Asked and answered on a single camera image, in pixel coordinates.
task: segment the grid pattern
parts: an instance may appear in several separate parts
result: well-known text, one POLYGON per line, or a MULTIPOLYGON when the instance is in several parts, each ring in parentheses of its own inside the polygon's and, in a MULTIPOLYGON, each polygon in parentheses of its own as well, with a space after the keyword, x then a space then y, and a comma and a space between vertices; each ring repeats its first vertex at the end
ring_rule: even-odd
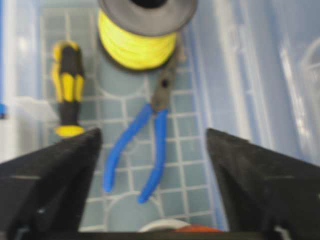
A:
MULTIPOLYGON (((103 149, 80 230, 137 231, 162 218, 214 227, 211 186, 207 182, 211 170, 206 165, 200 139, 201 121, 195 105, 195 80, 188 46, 184 46, 186 56, 181 56, 171 96, 164 176, 150 200, 138 204, 137 196, 155 160, 153 121, 122 154, 111 194, 102 189, 103 169, 116 139, 150 100, 159 71, 132 75, 118 70, 99 54, 95 8, 44 8, 40 19, 43 98, 53 108, 57 107, 50 76, 53 45, 61 40, 77 42, 86 70, 80 124, 86 129, 99 127, 103 132, 103 149)), ((59 141, 54 133, 56 126, 56 122, 43 124, 41 139, 45 146, 59 141)))

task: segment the spool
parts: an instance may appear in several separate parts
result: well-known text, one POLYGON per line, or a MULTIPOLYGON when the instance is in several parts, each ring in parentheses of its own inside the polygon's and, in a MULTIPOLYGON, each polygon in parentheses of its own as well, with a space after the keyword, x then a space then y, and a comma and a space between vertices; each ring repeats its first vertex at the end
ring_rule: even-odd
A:
POLYGON ((160 67, 175 50, 177 31, 198 0, 99 0, 98 32, 108 55, 135 71, 160 67))

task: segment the plastic container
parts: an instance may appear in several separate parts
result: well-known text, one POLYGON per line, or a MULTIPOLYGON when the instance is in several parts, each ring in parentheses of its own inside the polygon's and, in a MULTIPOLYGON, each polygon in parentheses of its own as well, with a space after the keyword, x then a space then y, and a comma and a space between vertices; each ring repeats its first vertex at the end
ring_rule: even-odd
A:
POLYGON ((137 204, 154 156, 150 123, 125 151, 115 192, 105 194, 106 152, 150 99, 157 72, 123 73, 100 54, 97 7, 96 0, 10 0, 3 6, 8 119, 0 121, 0 161, 59 140, 51 48, 74 40, 84 51, 80 122, 100 127, 104 144, 80 230, 137 231, 167 218, 226 230, 206 154, 208 127, 319 164, 320 2, 201 0, 183 30, 185 58, 171 99, 163 181, 148 203, 137 204))

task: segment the orange object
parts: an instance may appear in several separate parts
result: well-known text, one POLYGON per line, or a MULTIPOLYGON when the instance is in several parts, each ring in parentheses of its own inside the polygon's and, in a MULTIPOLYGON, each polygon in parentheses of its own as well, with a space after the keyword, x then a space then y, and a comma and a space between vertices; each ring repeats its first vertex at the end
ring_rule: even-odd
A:
POLYGON ((222 233, 222 231, 201 225, 190 225, 175 230, 176 233, 222 233))

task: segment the screwdriver handle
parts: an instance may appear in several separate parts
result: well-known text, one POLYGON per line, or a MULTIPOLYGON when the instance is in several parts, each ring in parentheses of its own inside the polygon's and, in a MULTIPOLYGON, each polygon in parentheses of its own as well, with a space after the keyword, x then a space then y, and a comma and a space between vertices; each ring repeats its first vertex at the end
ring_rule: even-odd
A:
POLYGON ((82 52, 75 42, 64 41, 55 45, 53 57, 52 79, 60 115, 55 132, 62 138, 74 137, 84 132, 78 123, 85 78, 82 52))

